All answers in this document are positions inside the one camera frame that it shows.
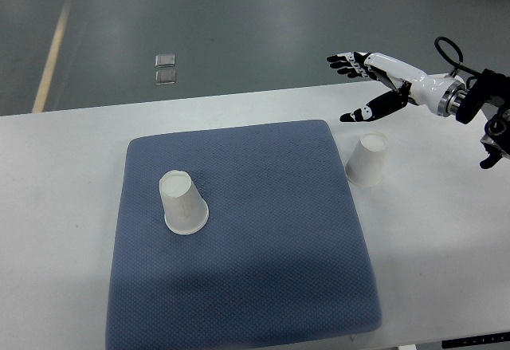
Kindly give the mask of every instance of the floor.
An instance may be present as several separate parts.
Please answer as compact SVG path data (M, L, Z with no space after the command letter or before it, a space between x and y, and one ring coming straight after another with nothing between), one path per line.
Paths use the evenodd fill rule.
M353 50L444 73L440 35L510 74L510 0L0 0L0 116L32 112L65 3L45 111L342 83L326 57ZM155 85L159 53L175 84Z

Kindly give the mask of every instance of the robotic hand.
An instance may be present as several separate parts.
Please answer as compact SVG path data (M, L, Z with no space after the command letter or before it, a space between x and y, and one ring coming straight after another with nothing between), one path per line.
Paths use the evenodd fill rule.
M453 61L439 46L440 41L449 43L458 54L459 62ZM510 158L510 77L485 70L478 73L461 64L460 49L446 37L435 43L439 53L454 67L449 75L427 75L420 69L381 53L339 53L328 58L330 66L338 74L348 77L368 77L381 81L389 92L369 101L363 108L340 117L343 122L373 121L388 116L408 103L426 105L435 115L455 115L457 121L469 123L484 107L489 119L481 142L489 157L480 163L484 169L494 166L501 157ZM473 76L468 88L455 76L459 70Z

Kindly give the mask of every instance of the white table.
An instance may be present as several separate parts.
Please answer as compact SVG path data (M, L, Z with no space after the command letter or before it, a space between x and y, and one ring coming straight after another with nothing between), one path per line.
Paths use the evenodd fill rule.
M0 118L0 348L104 348L128 143L199 129L326 120L344 162L387 135L386 176L351 185L382 326L288 349L356 349L510 330L510 162L482 171L485 118L408 106L374 123L340 114L386 91L364 82Z

